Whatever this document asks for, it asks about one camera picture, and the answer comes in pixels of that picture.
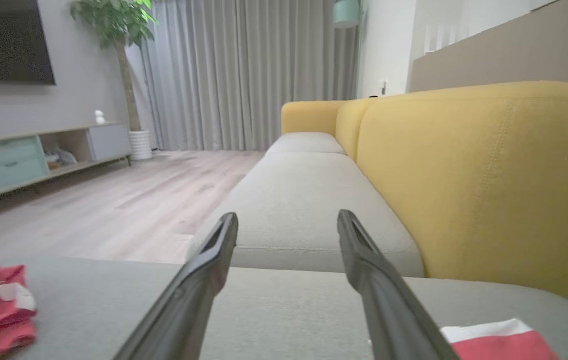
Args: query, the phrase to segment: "wall-mounted tv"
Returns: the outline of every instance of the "wall-mounted tv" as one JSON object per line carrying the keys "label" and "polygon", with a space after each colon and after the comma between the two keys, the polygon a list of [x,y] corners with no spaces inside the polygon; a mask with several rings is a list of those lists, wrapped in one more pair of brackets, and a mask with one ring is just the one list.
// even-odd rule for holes
{"label": "wall-mounted tv", "polygon": [[1,82],[55,84],[37,0],[0,0]]}

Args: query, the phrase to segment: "wooden floor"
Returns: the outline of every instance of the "wooden floor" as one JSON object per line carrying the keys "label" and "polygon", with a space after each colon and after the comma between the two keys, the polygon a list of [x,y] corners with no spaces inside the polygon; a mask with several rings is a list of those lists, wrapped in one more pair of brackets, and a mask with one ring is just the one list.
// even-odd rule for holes
{"label": "wooden floor", "polygon": [[180,264],[188,240],[262,152],[162,152],[0,198],[0,261],[53,255]]}

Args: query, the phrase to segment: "gray curtain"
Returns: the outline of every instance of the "gray curtain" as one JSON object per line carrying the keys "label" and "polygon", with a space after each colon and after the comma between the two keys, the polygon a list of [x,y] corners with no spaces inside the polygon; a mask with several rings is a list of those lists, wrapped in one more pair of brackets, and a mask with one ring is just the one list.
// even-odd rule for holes
{"label": "gray curtain", "polygon": [[154,2],[142,49],[162,150],[266,150],[290,101],[354,95],[355,29],[334,0]]}

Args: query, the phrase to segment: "plant pot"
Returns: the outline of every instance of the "plant pot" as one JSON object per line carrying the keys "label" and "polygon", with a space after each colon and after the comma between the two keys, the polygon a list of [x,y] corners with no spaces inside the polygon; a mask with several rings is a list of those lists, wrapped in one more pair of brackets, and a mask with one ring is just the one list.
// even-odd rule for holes
{"label": "plant pot", "polygon": [[148,160],[153,158],[153,152],[151,151],[151,139],[148,130],[142,131],[130,131],[128,132],[128,137],[130,139],[130,146],[133,150],[133,154],[130,159],[135,161]]}

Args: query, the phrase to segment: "gray cabinet door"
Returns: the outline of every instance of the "gray cabinet door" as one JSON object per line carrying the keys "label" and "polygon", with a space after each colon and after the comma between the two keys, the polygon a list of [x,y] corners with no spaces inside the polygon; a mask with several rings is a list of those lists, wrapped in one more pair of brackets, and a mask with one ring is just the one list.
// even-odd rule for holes
{"label": "gray cabinet door", "polygon": [[92,158],[96,162],[123,158],[131,153],[128,130],[123,125],[92,127],[88,133]]}

